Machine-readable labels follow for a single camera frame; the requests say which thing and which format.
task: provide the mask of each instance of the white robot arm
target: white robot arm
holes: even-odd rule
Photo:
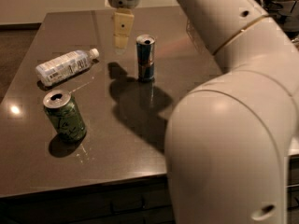
[[[228,73],[191,91],[168,122],[176,221],[286,223],[299,53],[253,0],[178,2]]]

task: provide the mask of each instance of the soda can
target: soda can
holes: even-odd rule
[[[140,35],[136,39],[138,78],[141,82],[154,79],[155,39],[150,35]]]
[[[43,103],[45,113],[62,141],[75,143],[85,136],[86,126],[70,92],[51,91],[45,96]]]

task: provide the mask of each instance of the wooden floor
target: wooden floor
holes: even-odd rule
[[[0,103],[34,40],[36,32],[37,29],[2,30],[0,28]]]

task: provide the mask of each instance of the bottle cap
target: bottle cap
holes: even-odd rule
[[[99,53],[99,51],[97,49],[91,49],[90,53],[91,53],[91,58],[92,59],[95,59],[95,58],[97,58],[97,57],[100,56],[100,53]]]

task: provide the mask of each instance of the gray tabletop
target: gray tabletop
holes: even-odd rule
[[[164,132],[173,108],[221,71],[179,7],[134,9],[122,55],[113,45],[113,12],[51,13],[43,21],[0,107],[0,197],[166,174]],[[136,80],[135,38],[143,34],[156,38],[154,83]],[[72,91],[88,129],[80,144],[65,145],[43,111],[49,91],[35,67],[92,48],[99,63],[54,88]]]

